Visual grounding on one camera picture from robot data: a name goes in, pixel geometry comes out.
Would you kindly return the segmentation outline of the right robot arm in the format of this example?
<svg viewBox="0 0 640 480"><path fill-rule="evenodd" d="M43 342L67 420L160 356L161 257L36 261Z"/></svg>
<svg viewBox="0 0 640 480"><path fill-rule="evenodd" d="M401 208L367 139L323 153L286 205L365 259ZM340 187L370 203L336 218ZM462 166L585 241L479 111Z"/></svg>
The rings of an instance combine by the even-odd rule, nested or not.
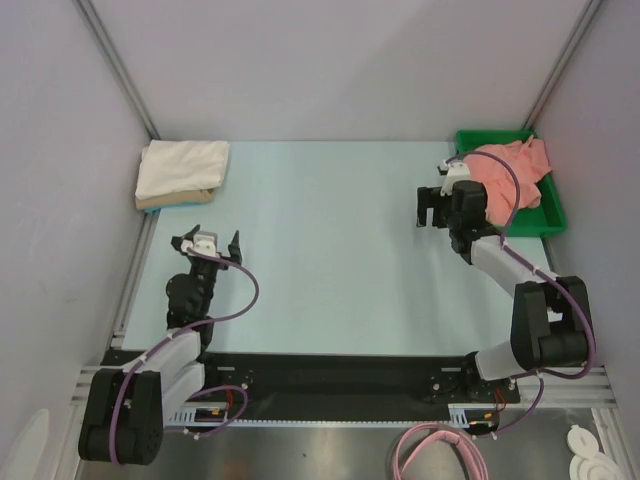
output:
<svg viewBox="0 0 640 480"><path fill-rule="evenodd" d="M485 187L470 180L456 182L450 192L441 187L417 190L417 226L447 230L453 251L513 300L508 340L465 357L463 393L484 401L499 382L535 374L583 378L595 357L585 283L539 269L513 250L486 220L487 201Z"/></svg>

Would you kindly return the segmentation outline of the pink t shirt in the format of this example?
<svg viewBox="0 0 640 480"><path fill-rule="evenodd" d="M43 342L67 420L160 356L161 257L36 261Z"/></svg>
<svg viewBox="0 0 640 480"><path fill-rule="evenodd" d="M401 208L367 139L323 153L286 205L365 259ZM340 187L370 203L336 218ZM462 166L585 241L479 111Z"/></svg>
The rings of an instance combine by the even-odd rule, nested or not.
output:
<svg viewBox="0 0 640 480"><path fill-rule="evenodd" d="M542 194L537 183L551 172L543 140L531 135L526 141L487 144L479 147L478 151L504 160L514 171L520 185L520 201L517 204L513 178L501 163L484 155L471 154L465 157L471 179L482 183L487 191L487 220L490 223L504 226L516 204L518 209L537 208L540 205Z"/></svg>

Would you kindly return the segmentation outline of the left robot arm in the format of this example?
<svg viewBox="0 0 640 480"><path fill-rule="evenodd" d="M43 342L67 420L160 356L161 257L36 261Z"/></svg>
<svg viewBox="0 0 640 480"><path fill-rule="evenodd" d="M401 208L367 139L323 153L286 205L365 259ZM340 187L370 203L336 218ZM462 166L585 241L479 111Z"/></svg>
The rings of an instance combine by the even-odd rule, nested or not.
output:
<svg viewBox="0 0 640 480"><path fill-rule="evenodd" d="M217 276L242 267L240 237L234 235L227 254L221 254L217 235L195 226L173 237L171 245L190 268L166 283L167 330L133 360L93 375L78 440L85 461L150 464L182 404L192 395L207 400L220 390L220 374L201 356L213 338L216 322L209 310Z"/></svg>

